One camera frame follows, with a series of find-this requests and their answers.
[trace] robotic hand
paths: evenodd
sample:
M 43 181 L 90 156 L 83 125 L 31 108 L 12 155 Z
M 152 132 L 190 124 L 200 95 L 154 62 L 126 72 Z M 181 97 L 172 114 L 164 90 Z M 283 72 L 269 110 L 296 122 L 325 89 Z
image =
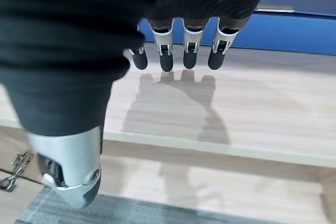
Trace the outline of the robotic hand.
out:
M 208 65 L 218 69 L 260 0 L 2 0 L 0 81 L 27 130 L 44 182 L 70 205 L 98 193 L 102 131 L 113 81 L 147 67 L 149 20 L 161 67 L 173 68 L 174 17 L 184 24 L 184 66 L 196 63 L 203 30 L 218 18 Z

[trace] blue panel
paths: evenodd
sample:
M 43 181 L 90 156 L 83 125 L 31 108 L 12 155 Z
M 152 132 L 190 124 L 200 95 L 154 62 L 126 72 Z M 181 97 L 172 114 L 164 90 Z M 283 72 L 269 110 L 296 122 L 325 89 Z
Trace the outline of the blue panel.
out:
M 217 18 L 211 18 L 202 39 L 212 44 Z M 147 41 L 154 41 L 146 20 L 140 24 Z M 279 13 L 254 13 L 238 34 L 233 47 L 336 55 L 336 18 Z M 183 43 L 181 19 L 175 19 L 174 43 Z

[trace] metal latch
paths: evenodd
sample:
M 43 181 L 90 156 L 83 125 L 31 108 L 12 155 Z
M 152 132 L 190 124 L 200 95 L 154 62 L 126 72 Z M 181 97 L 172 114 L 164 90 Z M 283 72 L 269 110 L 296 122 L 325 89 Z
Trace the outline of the metal latch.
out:
M 15 181 L 18 177 L 20 177 L 26 170 L 29 162 L 34 157 L 32 152 L 25 151 L 22 154 L 17 154 L 12 161 L 12 165 L 15 168 L 12 171 L 12 175 L 7 178 L 4 178 L 0 181 L 0 190 L 12 192 L 16 188 Z

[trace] silver metal part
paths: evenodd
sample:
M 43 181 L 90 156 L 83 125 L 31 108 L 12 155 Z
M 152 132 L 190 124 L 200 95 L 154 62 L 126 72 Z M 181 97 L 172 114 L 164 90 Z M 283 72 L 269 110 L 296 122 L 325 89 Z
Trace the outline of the silver metal part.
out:
M 171 55 L 173 52 L 173 26 L 174 26 L 174 19 L 172 21 L 171 29 L 166 33 L 158 33 L 157 31 L 154 31 L 153 28 L 150 26 L 153 32 L 155 44 L 159 51 L 160 56 L 163 55 L 162 46 L 167 46 L 168 55 Z
M 184 38 L 183 38 L 184 51 L 189 52 L 189 43 L 195 43 L 194 53 L 197 53 L 199 46 L 201 45 L 201 40 L 202 40 L 202 35 L 203 35 L 204 30 L 189 31 L 185 27 L 183 19 L 182 19 L 182 22 L 183 22 L 183 29 L 184 29 Z
M 22 154 L 17 154 L 12 161 L 12 165 L 15 166 L 12 171 L 13 174 L 0 181 L 0 190 L 10 193 L 13 192 L 16 188 L 16 179 L 25 172 L 27 166 L 29 165 L 29 162 L 32 160 L 33 157 L 33 153 L 29 151 L 22 152 Z
M 217 23 L 217 29 L 216 29 L 216 32 L 215 32 L 215 36 L 214 36 L 214 40 L 213 40 L 213 44 L 212 44 L 212 51 L 213 53 L 217 53 L 217 50 L 218 50 L 218 45 L 219 45 L 219 42 L 220 41 L 226 41 L 226 46 L 222 52 L 222 54 L 226 54 L 226 51 L 227 49 L 231 46 L 232 42 L 235 40 L 237 34 L 239 33 L 239 31 L 237 31 L 236 33 L 234 34 L 225 34 L 224 32 L 222 32 L 220 29 L 219 29 L 219 22 L 220 22 L 220 19 L 218 19 L 218 23 Z
M 130 51 L 131 55 L 134 55 L 134 50 L 132 50 L 132 49 L 128 49 L 128 50 Z M 145 49 L 144 49 L 143 46 L 139 48 L 139 54 L 143 54 L 144 51 L 145 51 Z
M 43 182 L 73 207 L 89 205 L 97 195 L 101 177 L 99 127 L 68 136 L 29 133 L 28 138 L 39 155 L 61 167 L 64 186 L 49 173 L 43 174 Z

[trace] robotic finger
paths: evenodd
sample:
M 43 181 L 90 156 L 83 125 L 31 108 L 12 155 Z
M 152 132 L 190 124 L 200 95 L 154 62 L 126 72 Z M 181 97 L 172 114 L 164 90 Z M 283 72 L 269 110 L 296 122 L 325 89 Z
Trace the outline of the robotic finger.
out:
M 140 69 L 144 70 L 148 66 L 147 55 L 144 49 L 144 46 L 140 48 L 131 48 L 129 49 L 130 54 L 132 55 L 134 65 Z
M 214 35 L 212 48 L 210 51 L 208 65 L 212 70 L 217 70 L 223 64 L 227 49 L 232 45 L 236 38 L 239 27 L 229 28 L 219 18 Z
M 173 69 L 173 25 L 174 19 L 148 19 L 154 35 L 156 48 L 160 55 L 160 65 L 163 71 Z
M 209 19 L 187 19 L 183 20 L 184 29 L 184 54 L 183 64 L 186 68 L 192 69 L 196 65 L 197 51 L 201 44 L 203 31 Z

